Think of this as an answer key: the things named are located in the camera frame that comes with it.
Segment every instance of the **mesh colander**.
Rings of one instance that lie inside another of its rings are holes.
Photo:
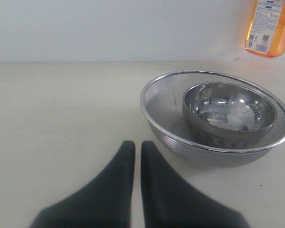
[[[277,110],[273,129],[249,149],[222,149],[198,143],[184,121],[182,96],[206,82],[233,83],[248,87],[269,99]],[[177,71],[150,81],[141,93],[141,108],[155,136],[182,158],[203,166],[237,167],[251,163],[285,141],[285,105],[262,87],[235,76],[206,71]]]

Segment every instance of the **orange bottle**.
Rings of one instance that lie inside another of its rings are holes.
[[[285,0],[255,1],[245,49],[267,58],[285,52]]]

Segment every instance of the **stainless steel bowl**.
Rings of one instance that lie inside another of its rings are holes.
[[[199,143],[183,117],[182,98],[192,85],[221,82],[244,86],[267,97],[277,111],[272,130],[247,149],[226,149]],[[285,141],[285,105],[262,87],[235,76],[206,71],[177,71],[150,81],[141,93],[141,108],[155,136],[187,161],[209,167],[237,167],[253,162]]]
[[[210,82],[188,89],[182,100],[185,120],[199,143],[245,149],[272,129],[277,112],[264,96],[241,85]]]

